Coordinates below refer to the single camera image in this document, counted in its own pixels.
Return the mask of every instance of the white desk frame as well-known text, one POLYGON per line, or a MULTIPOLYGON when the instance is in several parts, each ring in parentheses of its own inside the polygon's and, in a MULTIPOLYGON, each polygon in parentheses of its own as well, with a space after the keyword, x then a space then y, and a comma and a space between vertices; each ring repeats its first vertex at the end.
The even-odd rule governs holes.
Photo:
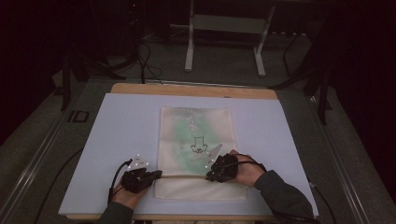
POLYGON ((275 6, 271 6, 266 20, 202 15, 194 13, 194 0, 190 0, 189 45, 187 48, 185 71, 192 71, 192 61, 194 55, 194 29, 213 30, 260 34, 260 43, 257 45, 257 47, 253 48, 253 53, 256 60, 258 75, 259 77, 265 77, 265 70, 262 62, 262 46, 264 45, 265 38, 268 35, 268 30, 270 28, 271 19, 273 18, 274 11, 275 6))

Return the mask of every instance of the white cloth with green stain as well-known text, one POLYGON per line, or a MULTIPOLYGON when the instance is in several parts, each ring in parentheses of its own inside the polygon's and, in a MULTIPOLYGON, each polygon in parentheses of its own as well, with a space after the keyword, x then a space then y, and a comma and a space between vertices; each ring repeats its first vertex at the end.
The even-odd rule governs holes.
MULTIPOLYGON (((158 169, 163 175, 205 176, 207 154, 223 143, 220 155, 236 149, 231 111, 226 108, 163 107, 158 169)), ((246 187, 203 179, 159 179, 155 197, 178 200, 245 200, 246 187)))

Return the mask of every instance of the forearm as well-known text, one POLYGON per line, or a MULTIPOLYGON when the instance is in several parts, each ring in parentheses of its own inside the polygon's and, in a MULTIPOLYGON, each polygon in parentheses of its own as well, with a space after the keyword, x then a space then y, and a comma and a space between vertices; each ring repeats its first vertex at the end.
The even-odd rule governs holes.
POLYGON ((134 210, 120 203, 110 203, 97 224, 130 224, 134 210))
POLYGON ((275 171, 260 176, 254 187, 261 191, 271 209, 299 217, 314 217, 311 203, 297 188, 285 183, 275 171))

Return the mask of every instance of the printed symbol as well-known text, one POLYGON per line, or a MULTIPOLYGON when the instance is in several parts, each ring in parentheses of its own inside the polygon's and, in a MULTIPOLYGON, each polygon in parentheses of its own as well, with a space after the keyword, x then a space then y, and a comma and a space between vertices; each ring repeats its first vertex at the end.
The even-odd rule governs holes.
POLYGON ((195 153, 203 153, 207 149, 207 145, 204 143, 203 137, 194 137, 195 144, 191 146, 191 149, 195 153))

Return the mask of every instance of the dark background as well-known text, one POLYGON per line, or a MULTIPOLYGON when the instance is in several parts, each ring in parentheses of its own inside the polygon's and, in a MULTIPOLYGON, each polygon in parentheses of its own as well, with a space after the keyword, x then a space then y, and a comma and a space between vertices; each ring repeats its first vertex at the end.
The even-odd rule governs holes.
MULTIPOLYGON (((112 32, 119 33, 125 29, 129 17, 118 18, 119 26, 114 26, 117 20, 110 19, 115 17, 111 11, 107 14, 108 20, 105 17, 97 20, 92 3, 97 6, 98 2, 113 6, 110 2, 114 1, 1 1, 0 144, 54 91, 51 76, 62 68, 62 60, 72 43, 96 59, 104 57, 104 53, 125 53, 117 52, 119 43, 108 41, 97 22, 107 21, 116 29, 112 32)), ((199 9, 219 9, 213 1, 206 2, 199 9)), ((250 4, 255 3, 226 2, 229 7, 224 14, 241 4, 250 8, 250 4)), ((346 6, 330 15, 316 48, 318 55, 326 55, 323 59, 332 65, 331 84, 395 202, 396 36, 393 31, 396 24, 393 15, 396 3, 343 3, 346 6)), ((188 24, 188 8, 185 0, 148 0, 144 10, 146 24, 166 36, 169 23, 188 24)), ((260 11, 254 9, 258 8, 237 12, 241 16, 260 17, 260 11)), ((284 7, 277 10, 271 29, 289 30, 294 23, 293 13, 284 7)))

